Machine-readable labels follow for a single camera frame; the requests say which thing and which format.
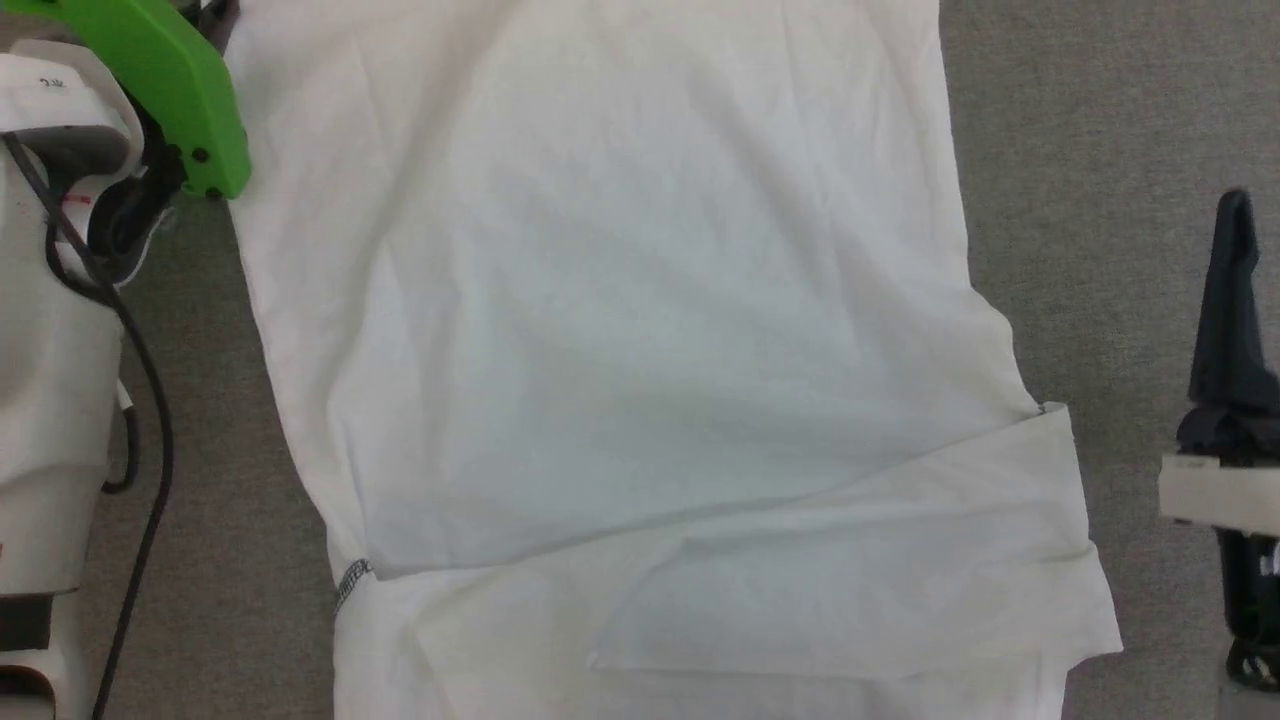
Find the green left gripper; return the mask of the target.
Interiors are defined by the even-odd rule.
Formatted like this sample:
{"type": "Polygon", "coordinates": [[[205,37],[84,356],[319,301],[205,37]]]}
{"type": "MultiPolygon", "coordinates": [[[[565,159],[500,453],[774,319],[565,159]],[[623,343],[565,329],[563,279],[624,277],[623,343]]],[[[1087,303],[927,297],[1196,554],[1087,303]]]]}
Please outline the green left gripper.
{"type": "Polygon", "coordinates": [[[179,149],[189,193],[236,199],[252,163],[223,55],[241,0],[0,0],[65,26],[179,149]]]}

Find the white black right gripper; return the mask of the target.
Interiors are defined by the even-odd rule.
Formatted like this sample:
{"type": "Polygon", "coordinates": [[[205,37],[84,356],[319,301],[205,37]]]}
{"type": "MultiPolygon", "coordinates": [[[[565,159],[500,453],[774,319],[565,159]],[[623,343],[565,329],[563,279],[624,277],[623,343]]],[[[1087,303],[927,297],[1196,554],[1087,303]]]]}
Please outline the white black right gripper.
{"type": "Polygon", "coordinates": [[[1213,530],[1231,637],[1222,692],[1280,693],[1280,378],[1265,361],[1254,299],[1251,195],[1219,200],[1190,365],[1190,411],[1158,471],[1161,516],[1213,530]]]}

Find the white t-shirt garment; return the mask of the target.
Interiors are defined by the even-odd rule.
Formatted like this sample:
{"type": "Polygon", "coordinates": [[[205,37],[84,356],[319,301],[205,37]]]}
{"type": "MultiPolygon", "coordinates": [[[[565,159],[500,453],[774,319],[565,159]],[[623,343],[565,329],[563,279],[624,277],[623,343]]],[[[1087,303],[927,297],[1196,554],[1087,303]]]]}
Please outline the white t-shirt garment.
{"type": "Polygon", "coordinates": [[[241,0],[337,720],[1060,720],[1123,648],[940,0],[241,0]]]}

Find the grey fabric sofa seat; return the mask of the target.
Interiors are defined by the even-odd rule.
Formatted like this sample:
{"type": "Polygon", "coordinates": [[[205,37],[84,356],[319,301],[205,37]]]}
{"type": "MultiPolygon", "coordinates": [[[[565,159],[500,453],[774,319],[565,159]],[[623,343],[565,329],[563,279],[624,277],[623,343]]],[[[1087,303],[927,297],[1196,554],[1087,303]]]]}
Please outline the grey fabric sofa seat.
{"type": "MultiPolygon", "coordinates": [[[[1213,539],[1158,515],[1155,478],[1230,186],[1254,191],[1280,364],[1280,1],[940,0],[940,42],[970,282],[1070,414],[1123,638],[1068,674],[1060,720],[1208,720],[1213,539]]],[[[179,470],[109,720],[337,720],[326,524],[229,260],[189,205],[134,292],[179,470]]]]}

